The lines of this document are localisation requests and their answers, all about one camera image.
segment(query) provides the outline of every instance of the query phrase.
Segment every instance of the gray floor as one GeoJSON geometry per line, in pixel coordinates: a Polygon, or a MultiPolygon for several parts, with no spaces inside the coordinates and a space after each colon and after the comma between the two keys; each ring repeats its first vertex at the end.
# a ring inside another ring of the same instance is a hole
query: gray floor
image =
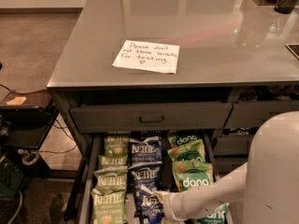
{"type": "MultiPolygon", "coordinates": [[[[78,15],[0,14],[0,84],[17,92],[46,89],[78,15]]],[[[7,93],[0,87],[0,101],[7,93]]],[[[61,117],[58,120],[65,126],[61,117]]],[[[64,154],[47,152],[64,152],[74,146],[63,130],[53,127],[40,154],[50,168],[77,170],[77,148],[64,154]]]]}
{"type": "MultiPolygon", "coordinates": [[[[0,14],[0,63],[3,65],[0,84],[17,92],[46,89],[78,15],[0,14]]],[[[0,101],[7,94],[8,91],[0,87],[0,101]]],[[[57,120],[65,126],[60,116],[57,120]]],[[[40,155],[51,169],[77,170],[81,159],[78,148],[55,126],[43,143],[40,155]]],[[[72,186],[72,179],[34,178],[23,192],[22,210],[14,223],[64,223],[72,186]]]]}

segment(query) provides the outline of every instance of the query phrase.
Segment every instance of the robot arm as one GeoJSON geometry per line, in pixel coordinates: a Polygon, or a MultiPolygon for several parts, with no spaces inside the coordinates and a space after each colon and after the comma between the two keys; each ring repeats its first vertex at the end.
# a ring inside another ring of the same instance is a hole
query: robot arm
{"type": "Polygon", "coordinates": [[[178,223],[244,198],[243,224],[298,222],[299,112],[277,115],[254,135],[248,163],[211,186],[157,193],[166,219],[178,223]]]}
{"type": "Polygon", "coordinates": [[[202,218],[213,213],[224,203],[242,200],[246,174],[247,164],[245,163],[213,185],[191,188],[179,193],[157,192],[156,194],[163,203],[168,222],[179,223],[188,218],[202,218]]]}

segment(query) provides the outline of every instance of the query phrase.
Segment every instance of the snack bag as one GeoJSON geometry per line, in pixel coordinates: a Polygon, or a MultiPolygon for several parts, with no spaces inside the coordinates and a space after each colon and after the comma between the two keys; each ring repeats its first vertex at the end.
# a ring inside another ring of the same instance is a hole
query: snack bag
{"type": "Polygon", "coordinates": [[[126,191],[127,188],[127,166],[109,167],[93,172],[97,179],[95,188],[101,195],[107,195],[115,191],[126,191]]]}
{"type": "Polygon", "coordinates": [[[125,166],[128,162],[128,155],[119,157],[106,157],[104,155],[98,156],[98,169],[115,167],[115,166],[125,166]]]}
{"type": "Polygon", "coordinates": [[[124,223],[124,191],[117,191],[108,195],[101,195],[97,189],[93,189],[92,197],[92,224],[124,223]]]}
{"type": "Polygon", "coordinates": [[[162,223],[164,217],[163,206],[157,196],[153,195],[153,192],[145,186],[141,186],[139,195],[142,196],[142,202],[138,204],[141,212],[141,223],[162,223]]]}
{"type": "Polygon", "coordinates": [[[228,203],[223,204],[220,207],[218,207],[214,213],[201,219],[194,219],[192,222],[194,224],[224,224],[225,213],[227,211],[228,205],[228,203]]]}
{"type": "Polygon", "coordinates": [[[167,152],[172,161],[206,161],[205,145],[202,139],[192,141],[179,147],[173,147],[168,149],[167,152]]]}
{"type": "Polygon", "coordinates": [[[179,147],[200,139],[197,131],[169,131],[167,134],[171,147],[179,147]]]}
{"type": "Polygon", "coordinates": [[[128,155],[129,134],[106,134],[105,135],[105,156],[121,157],[128,155]]]}
{"type": "Polygon", "coordinates": [[[208,186],[213,183],[213,166],[209,162],[197,160],[174,161],[172,163],[178,191],[192,187],[208,186]]]}
{"type": "Polygon", "coordinates": [[[129,168],[135,185],[135,204],[140,213],[142,223],[160,223],[163,217],[163,208],[153,191],[160,189],[160,169],[162,163],[140,162],[129,168]]]}
{"type": "Polygon", "coordinates": [[[131,138],[129,147],[131,150],[131,163],[162,161],[162,137],[137,137],[131,138]]]}
{"type": "MultiPolygon", "coordinates": [[[[191,161],[174,161],[173,162],[174,178],[178,190],[184,191],[193,187],[208,186],[214,182],[213,167],[211,163],[191,161]]],[[[224,224],[225,212],[228,204],[217,208],[215,212],[201,219],[192,219],[192,223],[200,224],[224,224]]]]}

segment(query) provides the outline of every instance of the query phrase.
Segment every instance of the black cable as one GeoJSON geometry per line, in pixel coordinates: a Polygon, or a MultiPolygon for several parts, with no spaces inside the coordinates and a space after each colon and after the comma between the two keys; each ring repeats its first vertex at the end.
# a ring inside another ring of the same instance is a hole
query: black cable
{"type": "MultiPolygon", "coordinates": [[[[59,127],[56,126],[56,125],[53,125],[53,126],[54,126],[55,128],[57,128],[57,129],[61,129],[61,130],[65,133],[65,135],[66,135],[68,138],[70,138],[71,140],[75,141],[74,138],[71,137],[70,135],[68,135],[68,133],[64,130],[64,129],[66,129],[67,127],[63,127],[62,124],[61,124],[58,120],[55,120],[55,121],[58,123],[59,127]]],[[[67,150],[67,151],[63,151],[63,152],[54,152],[54,151],[38,151],[38,152],[40,152],[40,153],[63,154],[63,153],[67,153],[67,152],[70,152],[70,151],[74,150],[74,149],[76,148],[76,146],[77,146],[77,145],[75,145],[75,146],[72,147],[71,149],[69,149],[69,150],[67,150]]]]}
{"type": "Polygon", "coordinates": [[[0,84],[0,86],[7,89],[8,91],[11,91],[11,89],[9,87],[5,86],[5,85],[0,84]]]}
{"type": "Polygon", "coordinates": [[[67,151],[63,151],[63,152],[54,152],[54,151],[38,151],[39,153],[52,153],[52,154],[64,154],[64,153],[68,153],[70,151],[73,151],[76,148],[77,145],[74,145],[74,147],[72,147],[71,149],[68,149],[67,151]]]}
{"type": "Polygon", "coordinates": [[[63,127],[62,124],[58,120],[55,120],[55,121],[59,124],[59,128],[58,129],[63,130],[63,132],[65,133],[65,135],[67,137],[69,137],[71,140],[75,141],[74,138],[72,136],[68,135],[68,133],[64,130],[64,129],[66,129],[66,127],[63,127]]]}

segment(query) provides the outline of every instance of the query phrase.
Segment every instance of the silver drawer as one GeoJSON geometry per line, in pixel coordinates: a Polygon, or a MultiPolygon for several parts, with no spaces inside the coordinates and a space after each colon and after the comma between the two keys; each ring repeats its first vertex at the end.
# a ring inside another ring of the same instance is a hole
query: silver drawer
{"type": "Polygon", "coordinates": [[[86,105],[70,113],[80,133],[222,128],[231,104],[86,105]]]}
{"type": "MultiPolygon", "coordinates": [[[[223,162],[220,161],[220,163],[215,163],[214,161],[214,154],[211,149],[211,146],[209,144],[209,141],[207,139],[207,136],[205,135],[205,142],[206,142],[206,148],[208,150],[208,157],[211,159],[211,162],[213,163],[213,166],[215,164],[228,164],[230,165],[231,163],[223,162]]],[[[90,224],[91,223],[91,218],[92,218],[92,213],[93,213],[93,201],[91,197],[91,191],[95,186],[95,178],[93,176],[93,172],[97,169],[97,163],[98,163],[98,154],[100,153],[100,150],[103,148],[102,147],[103,142],[102,139],[100,138],[100,134],[96,135],[93,139],[93,151],[92,151],[92,156],[91,156],[91,161],[90,164],[88,165],[88,172],[85,180],[85,189],[84,193],[81,197],[81,203],[80,203],[80,208],[78,210],[78,215],[76,218],[76,223],[79,224],[90,224]]],[[[134,201],[134,196],[133,193],[128,192],[126,196],[126,211],[127,211],[127,217],[128,217],[128,223],[132,224],[139,224],[139,219],[134,218],[134,213],[135,213],[135,201],[134,201]]],[[[232,221],[231,213],[228,211],[226,215],[226,222],[228,224],[234,224],[232,221]]]]}

